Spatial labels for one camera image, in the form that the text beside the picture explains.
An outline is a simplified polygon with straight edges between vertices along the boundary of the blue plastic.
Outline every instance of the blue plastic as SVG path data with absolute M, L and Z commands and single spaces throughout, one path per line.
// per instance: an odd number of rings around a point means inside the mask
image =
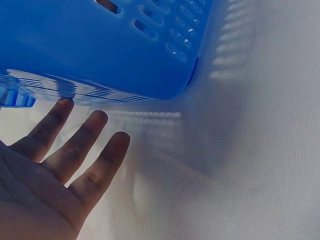
M 1 0 L 0 106 L 60 97 L 101 105 L 182 92 L 213 0 L 112 2 L 116 13 L 94 0 Z

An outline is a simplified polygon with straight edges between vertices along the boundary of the white mesh fabric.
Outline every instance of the white mesh fabric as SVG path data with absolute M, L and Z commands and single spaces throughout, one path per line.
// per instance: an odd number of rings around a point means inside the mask
M 79 239 L 318 240 L 319 12 L 318 0 L 217 2 L 182 96 L 106 106 L 80 172 L 114 131 L 132 145 Z M 17 111 L 1 112 L 1 134 Z

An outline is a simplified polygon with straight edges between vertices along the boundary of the finger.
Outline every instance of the finger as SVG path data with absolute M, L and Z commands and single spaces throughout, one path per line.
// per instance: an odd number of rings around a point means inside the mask
M 80 129 L 42 166 L 65 184 L 81 166 L 108 121 L 103 111 L 94 111 Z
M 11 145 L 10 149 L 33 162 L 40 162 L 51 148 L 73 107 L 72 100 L 59 99 L 44 119 L 27 136 Z
M 69 190 L 89 214 L 103 196 L 119 169 L 129 147 L 130 137 L 117 132 L 105 146 L 98 159 L 70 186 Z

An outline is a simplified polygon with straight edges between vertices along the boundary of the knuckle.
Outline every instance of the knuckle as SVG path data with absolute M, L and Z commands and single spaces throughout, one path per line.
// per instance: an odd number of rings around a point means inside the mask
M 34 139 L 37 143 L 41 145 L 47 146 L 49 142 L 48 136 L 45 134 L 44 131 L 35 130 L 30 134 L 31 138 Z
M 82 127 L 80 128 L 80 133 L 81 133 L 81 135 L 86 135 L 87 138 L 90 138 L 90 139 L 92 139 L 92 140 L 94 140 L 94 139 L 97 138 L 97 136 L 96 136 L 96 134 L 93 132 L 93 130 L 92 130 L 91 128 L 89 128 L 89 127 L 86 127 L 86 126 L 82 126 Z
M 101 178 L 94 174 L 92 171 L 86 171 L 84 173 L 84 177 L 88 182 L 94 184 L 97 188 L 100 188 Z
M 78 162 L 80 159 L 80 151 L 73 145 L 67 145 L 62 147 L 62 154 L 65 155 L 65 158 L 72 162 Z

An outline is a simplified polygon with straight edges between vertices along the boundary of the blue plastic basket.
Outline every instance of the blue plastic basket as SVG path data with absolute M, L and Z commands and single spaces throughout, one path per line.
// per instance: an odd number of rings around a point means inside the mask
M 183 91 L 213 0 L 107 2 L 1 0 L 0 106 L 141 102 Z

